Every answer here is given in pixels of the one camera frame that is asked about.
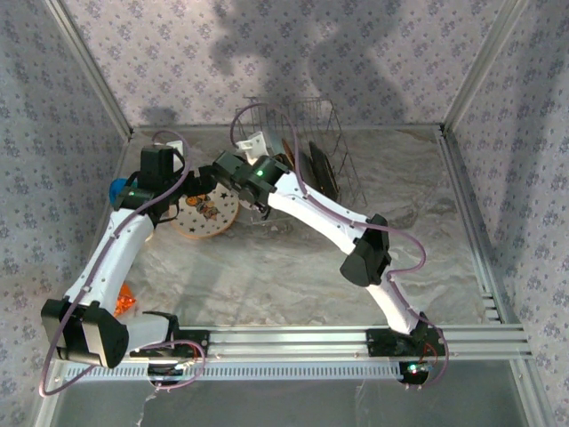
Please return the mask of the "cream plate with orange print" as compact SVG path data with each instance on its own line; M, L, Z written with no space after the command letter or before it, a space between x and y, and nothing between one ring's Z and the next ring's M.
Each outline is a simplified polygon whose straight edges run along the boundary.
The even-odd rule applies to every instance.
M212 238L227 231L239 215L239 200L218 184L203 195L184 196L179 200L180 211L171 225L186 238Z

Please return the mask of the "black plate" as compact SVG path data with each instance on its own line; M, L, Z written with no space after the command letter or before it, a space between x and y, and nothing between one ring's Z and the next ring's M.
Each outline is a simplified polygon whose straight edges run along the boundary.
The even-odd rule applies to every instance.
M332 201L337 201L339 187L328 156L313 141L309 143L309 148L313 174L317 179L319 191Z

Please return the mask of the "blue cup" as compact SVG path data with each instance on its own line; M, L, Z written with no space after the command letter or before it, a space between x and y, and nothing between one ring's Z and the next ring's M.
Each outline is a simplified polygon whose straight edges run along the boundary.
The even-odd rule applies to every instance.
M108 190L108 198L110 205L114 205L116 202L116 198L123 190L125 186L133 186L134 188L138 187L138 181L136 179L129 180L126 178L117 178L113 180L109 186Z

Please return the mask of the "orange packet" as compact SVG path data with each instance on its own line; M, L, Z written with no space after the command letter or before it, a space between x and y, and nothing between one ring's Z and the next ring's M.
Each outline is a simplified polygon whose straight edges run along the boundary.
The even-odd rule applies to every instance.
M136 299L131 288L123 283L116 298L114 317L117 318L125 314L135 303Z

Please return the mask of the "black controller board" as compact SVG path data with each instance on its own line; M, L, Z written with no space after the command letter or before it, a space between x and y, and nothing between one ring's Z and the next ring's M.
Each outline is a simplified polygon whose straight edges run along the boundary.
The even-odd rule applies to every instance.
M180 384L184 373L184 366L179 364L149 364L147 369L148 380L155 388L168 388Z
M427 362L400 362L401 378L398 380L405 386L420 388L429 378L431 365Z

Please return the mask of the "aluminium frame post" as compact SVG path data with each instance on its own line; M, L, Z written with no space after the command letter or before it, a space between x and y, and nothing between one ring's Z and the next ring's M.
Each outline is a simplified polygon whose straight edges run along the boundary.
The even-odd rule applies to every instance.
M86 79L100 100L114 127L126 140L132 136L132 127L128 123L119 102L112 93L103 73L92 55L87 43L75 24L63 0L42 0L51 14L58 30L83 71Z
M441 132L444 136L457 128L474 100L478 88L484 82L502 47L508 41L517 21L529 3L530 0L503 0L480 50L475 55L472 66L441 124Z

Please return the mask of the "aluminium front rail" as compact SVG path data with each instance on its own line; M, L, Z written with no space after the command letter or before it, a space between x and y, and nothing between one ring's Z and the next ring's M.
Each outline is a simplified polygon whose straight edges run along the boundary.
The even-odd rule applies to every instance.
M508 360L533 357L520 325L444 325L444 337L429 338L412 350L386 352L379 340L385 326L186 326L184 338L197 341L212 362L293 360Z

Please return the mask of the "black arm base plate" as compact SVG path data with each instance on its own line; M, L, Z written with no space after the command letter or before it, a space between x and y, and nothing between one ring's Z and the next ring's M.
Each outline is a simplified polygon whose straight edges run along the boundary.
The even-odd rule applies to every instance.
M446 354L445 346L432 328L415 330L410 335L390 328L372 328L365 331L365 343L370 357L442 357Z
M210 331L206 329L172 330L164 342L147 344L132 350L131 358L198 359L207 355Z

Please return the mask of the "aluminium side rail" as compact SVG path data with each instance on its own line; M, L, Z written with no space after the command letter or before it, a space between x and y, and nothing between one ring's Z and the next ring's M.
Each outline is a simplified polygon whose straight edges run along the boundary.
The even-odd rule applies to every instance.
M453 319L469 323L450 334L451 355L457 359L530 359L533 354L524 327L493 272L491 245L468 176L462 171L456 141L445 135L442 126L435 129L435 135L471 263L467 278L451 290L451 301L457 304L451 308Z

